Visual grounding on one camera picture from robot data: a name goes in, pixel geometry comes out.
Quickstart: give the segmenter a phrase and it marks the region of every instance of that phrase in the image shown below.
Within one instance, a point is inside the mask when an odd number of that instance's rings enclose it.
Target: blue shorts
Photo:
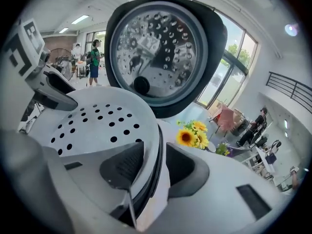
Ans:
[[[98,67],[90,64],[90,78],[98,78]]]

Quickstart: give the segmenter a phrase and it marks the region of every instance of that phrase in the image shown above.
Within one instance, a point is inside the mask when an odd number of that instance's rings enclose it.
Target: black metal railing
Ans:
[[[287,95],[312,114],[312,88],[289,77],[274,72],[269,73],[267,86]]]

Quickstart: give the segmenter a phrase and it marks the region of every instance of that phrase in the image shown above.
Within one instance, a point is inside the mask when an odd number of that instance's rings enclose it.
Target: man in green shirt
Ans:
[[[99,51],[98,47],[100,46],[99,40],[94,40],[92,42],[93,49],[91,50],[91,63],[90,63],[90,87],[92,87],[93,79],[96,82],[97,86],[101,86],[98,83],[98,66],[99,66]]]

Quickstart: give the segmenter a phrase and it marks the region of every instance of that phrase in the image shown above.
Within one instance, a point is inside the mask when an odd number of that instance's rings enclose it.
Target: artificial flower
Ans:
[[[198,131],[198,130],[202,130],[202,131],[207,131],[207,127],[204,123],[200,122],[200,121],[193,121],[192,122],[192,128],[195,130],[195,131]]]
[[[202,130],[198,130],[196,135],[197,135],[197,147],[200,149],[205,149],[209,144],[206,133],[204,133]]]
[[[179,132],[176,135],[176,140],[178,144],[193,147],[195,145],[197,137],[195,136],[195,133],[193,131],[183,128],[179,129]]]

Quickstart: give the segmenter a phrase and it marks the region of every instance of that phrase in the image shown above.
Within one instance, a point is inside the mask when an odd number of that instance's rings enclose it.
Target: window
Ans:
[[[105,33],[106,31],[97,31],[97,32],[92,32],[92,33],[87,34],[84,53],[86,54],[90,52],[92,50],[92,42],[95,39],[98,39],[100,41],[100,46],[98,48],[98,51],[104,54]]]
[[[210,82],[199,95],[197,104],[210,113],[221,103],[229,105],[248,74],[257,43],[233,20],[212,8],[222,19],[228,30],[228,40],[223,59]]]

